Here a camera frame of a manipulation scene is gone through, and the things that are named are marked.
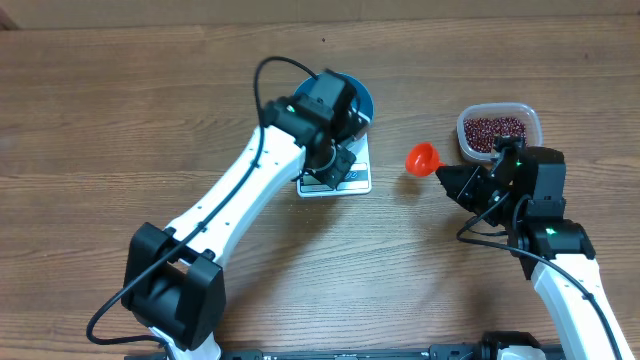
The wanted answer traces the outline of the red scoop with blue handle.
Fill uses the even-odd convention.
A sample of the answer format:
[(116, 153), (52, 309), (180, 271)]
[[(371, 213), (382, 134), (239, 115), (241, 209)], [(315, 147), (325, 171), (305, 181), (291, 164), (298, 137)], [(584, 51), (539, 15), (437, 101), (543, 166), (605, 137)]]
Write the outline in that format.
[(428, 142), (415, 145), (405, 160), (405, 169), (417, 177), (426, 177), (445, 166), (436, 147)]

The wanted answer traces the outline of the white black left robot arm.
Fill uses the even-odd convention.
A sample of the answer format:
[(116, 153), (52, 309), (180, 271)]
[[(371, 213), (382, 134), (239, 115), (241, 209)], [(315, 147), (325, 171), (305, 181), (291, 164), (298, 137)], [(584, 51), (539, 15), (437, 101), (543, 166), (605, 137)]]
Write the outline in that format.
[(166, 359), (218, 359), (223, 270), (239, 240), (281, 190), (301, 197), (367, 194), (366, 131), (375, 107), (357, 79), (326, 70), (262, 106), (262, 122), (213, 187), (163, 228), (143, 224), (129, 246), (123, 306)]

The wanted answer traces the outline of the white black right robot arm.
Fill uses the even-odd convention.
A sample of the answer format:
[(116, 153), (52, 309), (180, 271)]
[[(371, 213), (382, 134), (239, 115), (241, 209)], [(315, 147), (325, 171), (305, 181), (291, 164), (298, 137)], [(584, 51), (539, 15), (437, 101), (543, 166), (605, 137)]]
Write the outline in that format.
[(545, 147), (498, 146), (491, 168), (441, 166), (449, 198), (472, 213), (457, 240), (519, 259), (542, 299), (567, 359), (630, 359), (584, 227), (564, 216), (566, 164)]

